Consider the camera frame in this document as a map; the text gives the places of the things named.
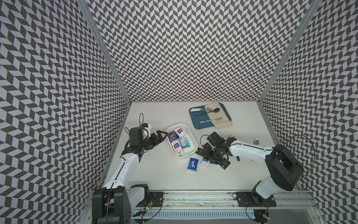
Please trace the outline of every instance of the enclosure wall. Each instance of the enclosure wall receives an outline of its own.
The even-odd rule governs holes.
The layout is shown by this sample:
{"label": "enclosure wall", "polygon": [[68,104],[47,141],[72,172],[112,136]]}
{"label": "enclosure wall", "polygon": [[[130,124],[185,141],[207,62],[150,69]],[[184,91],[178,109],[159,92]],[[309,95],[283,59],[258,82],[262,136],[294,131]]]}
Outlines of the enclosure wall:
{"label": "enclosure wall", "polygon": [[[357,1],[323,1],[263,102],[281,141],[312,139],[316,162],[301,185],[328,223],[358,218],[357,8]],[[288,145],[306,173],[314,153],[295,139]]]}
{"label": "enclosure wall", "polygon": [[256,100],[311,0],[87,0],[132,100]]}
{"label": "enclosure wall", "polygon": [[73,223],[128,105],[74,0],[0,8],[0,223]]}

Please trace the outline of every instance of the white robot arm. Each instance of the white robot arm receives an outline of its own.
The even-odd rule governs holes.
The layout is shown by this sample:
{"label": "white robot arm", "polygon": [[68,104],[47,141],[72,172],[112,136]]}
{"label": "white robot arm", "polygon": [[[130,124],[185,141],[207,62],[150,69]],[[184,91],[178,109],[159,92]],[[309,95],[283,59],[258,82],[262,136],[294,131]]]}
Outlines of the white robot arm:
{"label": "white robot arm", "polygon": [[[130,140],[126,143],[118,161],[118,169],[102,189],[94,192],[92,224],[114,224],[129,221],[132,209],[149,194],[146,184],[132,186],[128,194],[126,191],[126,188],[129,187],[129,178],[138,166],[144,152],[161,143],[167,135],[162,131],[157,131],[158,135],[150,135],[150,125],[144,125],[146,127],[130,129]],[[247,204],[261,206],[277,191],[293,190],[302,175],[302,165],[283,145],[262,147],[241,142],[234,137],[224,140],[216,132],[212,133],[207,140],[211,145],[209,143],[203,145],[204,158],[210,160],[210,163],[219,164],[228,160],[228,156],[241,156],[267,165],[270,175],[263,181],[259,181],[250,192],[243,193],[246,197],[242,197],[246,198],[246,201],[242,206]],[[114,210],[110,214],[105,214],[104,208],[108,209],[112,204],[110,203],[112,199]]]}

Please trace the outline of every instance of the metal spoon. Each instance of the metal spoon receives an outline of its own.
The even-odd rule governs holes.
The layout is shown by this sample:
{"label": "metal spoon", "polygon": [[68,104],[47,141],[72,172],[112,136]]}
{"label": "metal spoon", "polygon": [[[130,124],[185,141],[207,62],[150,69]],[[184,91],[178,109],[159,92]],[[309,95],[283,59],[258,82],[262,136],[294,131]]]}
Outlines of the metal spoon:
{"label": "metal spoon", "polygon": [[212,113],[212,112],[217,113],[219,111],[220,111],[220,108],[215,108],[213,111],[210,111],[208,113]]}

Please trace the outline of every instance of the black cable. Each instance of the black cable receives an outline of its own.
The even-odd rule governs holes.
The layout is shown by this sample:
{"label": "black cable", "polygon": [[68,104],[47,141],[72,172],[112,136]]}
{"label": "black cable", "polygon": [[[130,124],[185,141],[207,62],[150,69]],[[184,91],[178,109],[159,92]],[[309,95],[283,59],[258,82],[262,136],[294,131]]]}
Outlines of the black cable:
{"label": "black cable", "polygon": [[110,193],[111,193],[111,190],[108,191],[108,195],[107,195],[108,199],[107,199],[106,224],[108,224],[108,207],[109,207],[109,203],[110,203]]}
{"label": "black cable", "polygon": [[232,193],[231,196],[235,199],[238,199],[237,195],[236,195],[236,197],[234,197],[234,194],[236,194],[236,193]]}
{"label": "black cable", "polygon": [[308,171],[303,177],[301,177],[301,178],[299,179],[299,180],[301,180],[302,178],[306,177],[306,176],[311,172],[311,170],[312,170],[312,168],[313,168],[313,165],[314,165],[314,163],[316,162],[316,148],[314,147],[314,144],[313,144],[313,142],[311,141],[311,139],[310,139],[308,136],[305,136],[305,135],[303,135],[303,134],[296,134],[296,135],[292,136],[289,140],[287,140],[285,143],[283,143],[283,145],[282,145],[281,147],[283,147],[284,145],[286,145],[287,142],[289,142],[291,139],[293,139],[293,138],[296,137],[296,136],[303,136],[303,137],[307,138],[308,141],[311,143],[311,145],[312,145],[312,147],[313,147],[313,152],[314,152],[313,163],[312,163],[312,165],[311,165],[311,168],[309,169],[309,171]]}
{"label": "black cable", "polygon": [[[142,218],[141,218],[141,220],[143,220],[143,216],[144,216],[144,214],[145,214],[145,213],[142,213]],[[143,221],[143,223],[144,223],[144,221]]]}
{"label": "black cable", "polygon": [[129,135],[129,140],[131,139],[131,135],[129,134],[129,128],[124,127],[124,130],[127,132],[127,134]]}
{"label": "black cable", "polygon": [[250,219],[251,219],[251,217],[248,215],[248,213],[247,213],[247,207],[249,207],[250,205],[254,205],[255,207],[257,207],[255,204],[248,204],[247,206],[246,206],[246,208],[245,208],[245,213],[246,213],[246,215],[247,215],[247,217],[249,217]]}
{"label": "black cable", "polygon": [[243,143],[235,143],[235,144],[231,144],[230,146],[234,146],[234,145],[244,145],[244,146],[249,146],[249,147],[252,147],[252,148],[258,148],[258,149],[265,150],[265,151],[273,151],[274,150],[274,149],[259,148],[257,146],[246,145],[246,144],[243,144]]}
{"label": "black cable", "polygon": [[149,220],[151,220],[152,218],[154,218],[154,217],[160,212],[160,210],[161,210],[162,207],[163,207],[163,203],[161,204],[161,207],[160,207],[159,211],[158,211],[155,215],[153,215],[150,219],[148,219],[147,221],[149,221]]}
{"label": "black cable", "polygon": [[[140,115],[142,115],[142,118],[143,118],[142,123],[140,122]],[[144,123],[144,115],[143,115],[143,113],[140,113],[140,115],[139,115],[139,126],[142,126]]]}
{"label": "black cable", "polygon": [[147,139],[147,138],[148,138],[148,136],[149,136],[149,132],[148,132],[148,130],[147,130],[147,129],[145,129],[145,128],[142,128],[142,130],[145,130],[145,131],[147,132],[147,136],[145,137],[145,139]]}
{"label": "black cable", "polygon": [[246,208],[245,208],[245,213],[246,213],[246,215],[247,215],[247,217],[249,217],[250,219],[251,219],[251,217],[248,215],[248,213],[247,213],[247,207],[249,207],[250,205],[254,205],[255,207],[260,207],[260,206],[257,206],[257,205],[255,205],[255,204],[248,204],[247,206],[246,206]]}
{"label": "black cable", "polygon": [[209,136],[209,135],[207,135],[207,134],[204,134],[204,135],[202,135],[201,137],[200,137],[200,145],[203,147],[203,144],[201,143],[201,138],[202,137],[204,137],[204,136]]}

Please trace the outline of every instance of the beige napkin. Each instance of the beige napkin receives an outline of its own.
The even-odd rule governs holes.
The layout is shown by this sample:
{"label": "beige napkin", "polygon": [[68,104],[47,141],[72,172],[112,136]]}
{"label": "beige napkin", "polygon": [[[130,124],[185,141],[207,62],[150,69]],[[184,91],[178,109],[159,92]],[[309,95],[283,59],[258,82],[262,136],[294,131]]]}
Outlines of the beige napkin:
{"label": "beige napkin", "polygon": [[[229,126],[232,125],[231,121],[229,121],[229,119],[227,118],[224,110],[221,108],[219,103],[208,104],[208,105],[205,105],[204,107],[205,108],[211,108],[213,110],[215,108],[220,108],[219,112],[208,113],[208,116],[209,116],[210,120],[212,120],[211,123],[213,123],[215,128],[223,129],[223,128],[226,128],[226,127],[229,127]],[[221,119],[221,120],[213,120],[213,119],[216,119],[216,118],[219,118],[219,117],[223,117],[223,119]]]}

